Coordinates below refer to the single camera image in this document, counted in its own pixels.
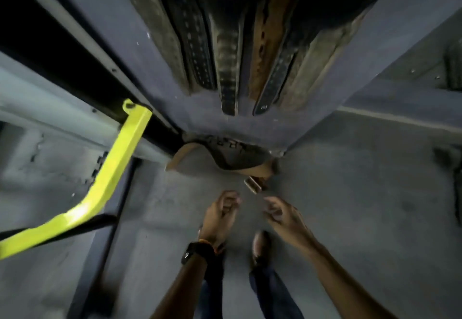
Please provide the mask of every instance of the jeans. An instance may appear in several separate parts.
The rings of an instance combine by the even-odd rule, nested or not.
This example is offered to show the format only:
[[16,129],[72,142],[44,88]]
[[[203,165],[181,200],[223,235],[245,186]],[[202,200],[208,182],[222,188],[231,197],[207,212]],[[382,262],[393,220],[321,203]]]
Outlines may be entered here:
[[[199,295],[195,318],[222,319],[223,268],[208,269]],[[269,266],[257,266],[250,274],[265,319],[303,319],[281,278]]]

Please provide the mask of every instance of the grey floor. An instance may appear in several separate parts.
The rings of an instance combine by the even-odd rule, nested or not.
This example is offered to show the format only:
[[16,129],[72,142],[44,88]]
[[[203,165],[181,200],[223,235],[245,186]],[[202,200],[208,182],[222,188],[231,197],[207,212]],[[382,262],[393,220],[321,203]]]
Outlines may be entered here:
[[[297,206],[334,257],[397,316],[460,318],[462,229],[453,216],[450,172],[434,162],[432,153],[434,146],[448,143],[462,143],[462,137],[335,113],[280,160],[271,190]],[[84,150],[74,158],[93,154]],[[24,164],[34,166],[27,162],[25,157]],[[67,208],[74,203],[71,193],[84,193],[85,175],[81,170],[68,172],[75,180],[38,182],[42,200],[55,194],[49,204],[61,208],[58,198],[67,198]],[[3,174],[2,211],[10,185]],[[59,188],[44,188],[55,185]],[[106,287],[119,289],[115,318],[149,317],[180,269],[206,206],[223,189],[236,189],[244,198],[228,241],[224,317],[263,317],[248,282],[253,234],[267,227],[260,213],[263,201],[247,190],[241,176],[217,170],[205,152],[197,151],[178,172],[146,162],[135,174],[104,276]],[[2,217],[2,229],[12,228],[12,219]],[[20,221],[14,221],[16,227]],[[3,261],[0,312],[9,313],[6,318],[60,318],[90,241],[91,235],[84,236]],[[275,269],[305,317],[337,318],[309,264],[281,242],[276,249]],[[39,258],[32,261],[31,255]],[[60,264],[47,264],[49,257]]]

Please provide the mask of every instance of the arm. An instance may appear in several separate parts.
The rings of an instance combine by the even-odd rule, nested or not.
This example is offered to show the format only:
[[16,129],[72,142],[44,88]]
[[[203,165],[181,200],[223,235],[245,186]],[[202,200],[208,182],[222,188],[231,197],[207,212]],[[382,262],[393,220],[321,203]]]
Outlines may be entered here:
[[316,240],[300,212],[278,197],[266,197],[266,218],[280,237],[312,263],[317,276],[343,319],[395,319],[359,285]]
[[[241,201],[235,191],[224,191],[207,209],[199,240],[215,249],[221,245],[234,224]],[[205,258],[193,254],[183,265],[151,319],[192,318],[206,269]]]

